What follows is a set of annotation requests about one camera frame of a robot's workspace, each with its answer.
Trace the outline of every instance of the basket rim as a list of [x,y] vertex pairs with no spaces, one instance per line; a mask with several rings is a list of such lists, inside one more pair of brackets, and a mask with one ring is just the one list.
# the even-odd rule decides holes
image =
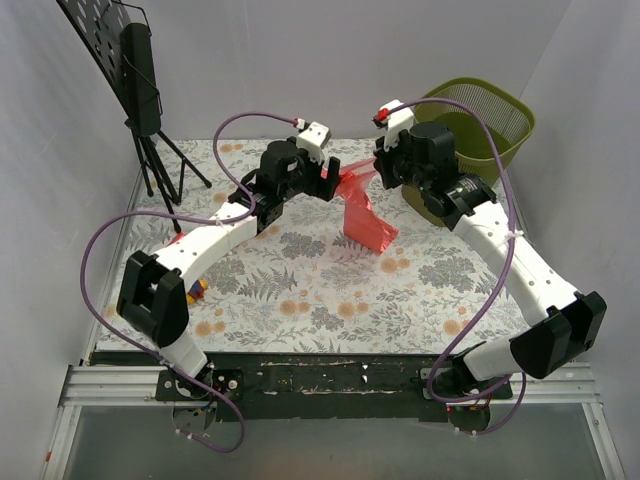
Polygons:
[[[531,109],[529,107],[527,107],[524,103],[522,103],[520,100],[515,98],[513,95],[510,95],[509,93],[505,92],[501,88],[499,88],[499,87],[493,85],[492,83],[489,83],[486,80],[483,80],[481,78],[476,78],[476,77],[458,77],[458,78],[453,78],[453,79],[443,83],[442,85],[439,85],[439,86],[435,87],[434,89],[430,90],[428,93],[423,95],[422,98],[436,97],[438,93],[442,92],[443,90],[446,90],[449,87],[453,87],[455,85],[473,85],[473,86],[476,86],[476,87],[484,88],[485,90],[488,90],[489,92],[493,93],[494,95],[500,97],[501,99],[506,101],[508,104],[510,104],[513,107],[517,108],[522,114],[524,114],[524,116],[529,121],[529,131],[527,132],[527,134],[524,135],[516,143],[514,143],[511,147],[509,147],[507,150],[505,150],[504,152],[500,152],[500,156],[501,157],[508,156],[509,154],[514,155],[515,152],[520,148],[520,146],[525,142],[525,140],[527,140],[531,136],[531,134],[533,133],[533,130],[536,127],[536,117],[533,114],[533,112],[531,111]],[[416,108],[416,112],[415,112],[416,113],[416,117],[417,117],[418,111],[420,110],[420,107],[422,107],[422,106],[423,105],[418,105],[418,107]],[[476,167],[484,167],[484,166],[487,166],[486,165],[487,162],[494,162],[495,161],[495,159],[493,157],[489,157],[489,158],[467,157],[466,155],[462,155],[459,152],[456,152],[456,155],[460,159],[464,160],[465,164],[470,165],[470,166],[476,166]]]

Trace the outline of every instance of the floral pattern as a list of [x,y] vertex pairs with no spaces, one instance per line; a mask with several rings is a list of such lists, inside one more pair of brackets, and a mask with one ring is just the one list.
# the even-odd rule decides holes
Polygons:
[[[220,151],[238,176],[255,168],[266,140],[224,142]],[[372,140],[333,140],[329,154],[346,165],[370,156]],[[235,188],[213,159],[210,141],[178,142],[211,179],[205,188],[187,170],[180,213],[210,217]],[[179,161],[158,145],[169,174]],[[504,201],[501,188],[498,198]],[[230,252],[204,275],[204,298],[190,306],[190,333],[206,351],[440,353],[471,320],[496,281],[482,259],[447,229],[431,225],[379,179],[368,189],[375,212],[398,228],[393,244],[376,255],[345,237],[343,201],[299,195],[259,236]],[[159,195],[138,194],[138,208],[164,211]],[[182,223],[185,232],[194,225]],[[153,252],[174,236],[168,220],[135,217],[127,231],[105,315],[148,345],[115,313],[124,259]],[[526,327],[513,298],[502,292],[458,350]],[[96,348],[130,347],[103,330]]]

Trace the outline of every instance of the music stand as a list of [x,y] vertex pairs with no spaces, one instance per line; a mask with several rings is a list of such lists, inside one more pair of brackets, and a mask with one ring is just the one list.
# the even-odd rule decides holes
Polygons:
[[[115,0],[57,0],[57,2],[91,52],[91,56],[102,70],[127,114],[125,125],[129,127],[133,136],[147,194],[153,196],[147,168],[156,179],[169,213],[174,213],[171,202],[179,205],[182,201],[186,166],[202,180],[207,188],[211,188],[211,182],[161,130],[162,103],[160,91],[155,84],[151,29],[145,11],[135,5]],[[145,23],[131,22],[126,8],[140,10]],[[182,161],[178,191],[169,178],[150,138],[155,134],[164,140]],[[173,220],[173,226],[176,233],[181,232],[176,220]]]

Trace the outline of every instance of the perforated basket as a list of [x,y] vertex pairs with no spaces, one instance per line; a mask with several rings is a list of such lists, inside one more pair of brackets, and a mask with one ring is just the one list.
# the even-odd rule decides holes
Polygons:
[[[489,127],[505,168],[509,166],[535,127],[535,117],[525,104],[495,85],[478,78],[463,77],[450,80],[434,88],[424,97],[456,100],[476,112]],[[500,174],[487,139],[469,114],[458,107],[439,103],[419,105],[415,113],[419,122],[442,122],[453,132],[461,172],[475,173],[490,186],[497,182]],[[403,187],[402,195],[431,223],[444,225],[425,208],[416,189]]]

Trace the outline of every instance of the gray wall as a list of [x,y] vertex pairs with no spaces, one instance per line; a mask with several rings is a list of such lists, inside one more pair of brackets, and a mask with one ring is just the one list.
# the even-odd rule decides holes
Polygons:
[[[144,0],[165,130],[210,138],[222,120],[265,109],[372,136],[393,98],[459,76],[519,95],[569,0]],[[282,135],[245,120],[234,137]]]
[[589,359],[640,478],[640,3],[574,0],[527,85],[538,131],[512,166],[538,249],[609,310]]
[[[137,161],[119,105],[54,1],[0,1],[0,65],[0,468],[32,479],[91,326],[80,256],[126,208]],[[95,252],[94,298],[116,235]]]

